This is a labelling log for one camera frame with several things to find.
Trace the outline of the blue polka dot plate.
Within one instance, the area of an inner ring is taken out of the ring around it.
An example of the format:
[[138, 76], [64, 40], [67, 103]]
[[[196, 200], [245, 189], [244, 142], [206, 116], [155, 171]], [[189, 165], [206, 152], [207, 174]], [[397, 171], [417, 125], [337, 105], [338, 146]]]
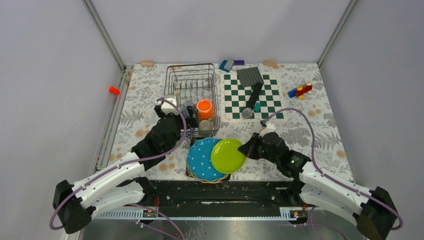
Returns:
[[218, 138], [206, 137], [196, 140], [188, 150], [186, 158], [187, 168], [190, 172], [193, 172], [193, 168], [196, 169], [213, 167], [211, 161], [211, 153], [214, 146], [220, 141]]

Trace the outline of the yellow polka dot plate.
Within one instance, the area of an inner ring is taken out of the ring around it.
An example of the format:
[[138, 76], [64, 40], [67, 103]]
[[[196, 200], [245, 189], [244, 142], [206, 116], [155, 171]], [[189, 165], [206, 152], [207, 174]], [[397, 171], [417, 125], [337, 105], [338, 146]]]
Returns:
[[228, 179], [228, 177], [229, 177], [229, 175], [228, 174], [226, 174], [224, 177], [222, 177], [222, 178], [220, 178], [220, 179], [217, 179], [217, 180], [214, 180], [214, 181], [207, 181], [207, 180], [201, 180], [201, 179], [199, 179], [199, 178], [197, 178], [194, 174], [190, 174], [189, 175], [190, 177], [192, 177], [192, 178], [194, 178], [194, 179], [196, 179], [197, 181], [199, 181], [199, 182], [201, 182], [201, 183], [203, 183], [203, 184], [219, 184], [219, 183], [221, 183], [222, 181], [224, 181], [224, 180], [226, 180], [226, 179]]

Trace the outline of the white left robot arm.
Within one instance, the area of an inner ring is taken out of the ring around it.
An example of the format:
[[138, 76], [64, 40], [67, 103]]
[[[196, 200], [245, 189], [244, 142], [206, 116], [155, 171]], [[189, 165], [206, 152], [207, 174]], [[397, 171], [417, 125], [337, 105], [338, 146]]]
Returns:
[[49, 220], [51, 230], [67, 234], [85, 228], [98, 214], [140, 202], [152, 204], [155, 192], [146, 171], [166, 159], [183, 143], [188, 124], [177, 104], [159, 98], [154, 110], [159, 117], [150, 132], [114, 164], [74, 183], [55, 186]]

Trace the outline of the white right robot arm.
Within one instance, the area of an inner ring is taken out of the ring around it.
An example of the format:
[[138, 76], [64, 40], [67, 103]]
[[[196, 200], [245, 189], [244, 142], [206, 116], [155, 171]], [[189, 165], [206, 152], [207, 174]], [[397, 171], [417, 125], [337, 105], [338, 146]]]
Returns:
[[385, 240], [398, 219], [397, 209], [387, 190], [369, 189], [338, 178], [316, 167], [310, 157], [289, 149], [275, 132], [254, 133], [238, 151], [249, 159], [264, 159], [293, 181], [287, 201], [327, 210], [356, 226], [367, 239]]

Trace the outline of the green plate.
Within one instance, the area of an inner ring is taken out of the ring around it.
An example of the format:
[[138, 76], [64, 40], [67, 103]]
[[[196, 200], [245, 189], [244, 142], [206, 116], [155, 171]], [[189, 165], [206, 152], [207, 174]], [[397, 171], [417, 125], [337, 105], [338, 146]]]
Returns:
[[235, 138], [220, 140], [212, 149], [211, 163], [220, 173], [232, 174], [237, 172], [246, 162], [247, 157], [238, 148], [242, 142]]

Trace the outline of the grey blue ceramic mug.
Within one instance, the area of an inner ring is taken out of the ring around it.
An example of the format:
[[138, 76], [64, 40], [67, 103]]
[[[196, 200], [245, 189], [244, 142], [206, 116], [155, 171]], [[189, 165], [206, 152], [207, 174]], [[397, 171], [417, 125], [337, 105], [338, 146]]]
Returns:
[[197, 114], [194, 107], [194, 102], [191, 99], [186, 100], [182, 106], [182, 113], [186, 119], [196, 119]]

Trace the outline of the black floral square plate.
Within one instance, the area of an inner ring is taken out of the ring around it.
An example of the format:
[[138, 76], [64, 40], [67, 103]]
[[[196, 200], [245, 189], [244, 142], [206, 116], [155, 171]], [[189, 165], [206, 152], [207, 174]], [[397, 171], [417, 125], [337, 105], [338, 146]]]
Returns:
[[188, 171], [188, 176], [192, 177], [202, 183], [215, 184], [223, 181], [229, 177], [228, 174], [217, 171], [212, 166], [193, 168], [192, 171]]

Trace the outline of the orange ceramic mug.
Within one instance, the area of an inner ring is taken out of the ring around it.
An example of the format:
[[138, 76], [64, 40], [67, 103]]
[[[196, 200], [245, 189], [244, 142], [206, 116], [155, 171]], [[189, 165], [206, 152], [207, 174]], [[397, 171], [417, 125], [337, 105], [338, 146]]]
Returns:
[[201, 99], [196, 104], [197, 117], [199, 121], [215, 118], [214, 104], [209, 99]]

